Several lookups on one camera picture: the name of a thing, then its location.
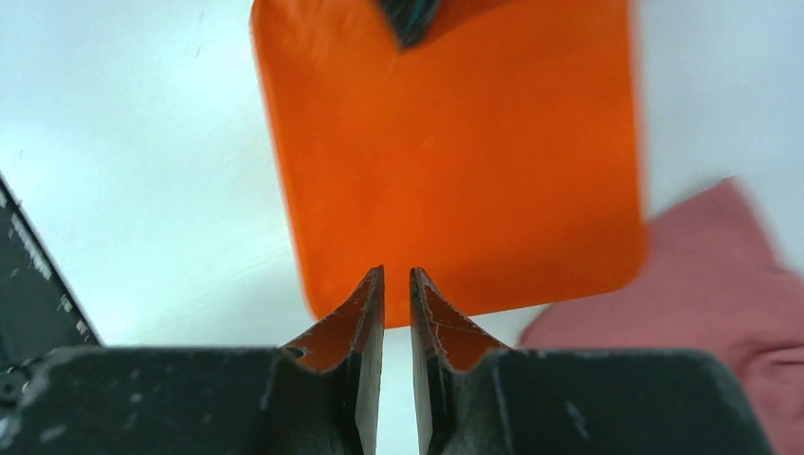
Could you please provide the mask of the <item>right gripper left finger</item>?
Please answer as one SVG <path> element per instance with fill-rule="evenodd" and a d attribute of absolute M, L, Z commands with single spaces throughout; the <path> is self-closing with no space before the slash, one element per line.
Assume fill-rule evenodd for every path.
<path fill-rule="evenodd" d="M 5 454 L 372 454 L 384 270 L 278 347 L 65 347 L 5 373 Z"/>

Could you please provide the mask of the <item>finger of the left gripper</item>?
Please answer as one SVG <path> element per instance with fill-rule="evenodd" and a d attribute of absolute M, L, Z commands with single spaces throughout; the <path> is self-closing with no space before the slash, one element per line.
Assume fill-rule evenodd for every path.
<path fill-rule="evenodd" d="M 377 0 L 400 49 L 418 46 L 428 35 L 440 0 Z"/>

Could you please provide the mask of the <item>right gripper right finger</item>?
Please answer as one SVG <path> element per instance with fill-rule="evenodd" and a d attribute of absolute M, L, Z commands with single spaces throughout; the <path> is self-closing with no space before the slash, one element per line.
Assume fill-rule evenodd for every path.
<path fill-rule="evenodd" d="M 410 273 L 423 454 L 769 454 L 738 379 L 689 349 L 513 349 Z"/>

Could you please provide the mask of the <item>orange box lid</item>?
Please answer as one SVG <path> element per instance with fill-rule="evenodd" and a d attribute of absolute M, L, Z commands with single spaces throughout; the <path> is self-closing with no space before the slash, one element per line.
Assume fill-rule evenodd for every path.
<path fill-rule="evenodd" d="M 251 31 L 313 315 L 385 270 L 478 315 L 602 294 L 647 256 L 632 1 L 444 1 L 401 49 L 372 1 L 257 1 Z"/>

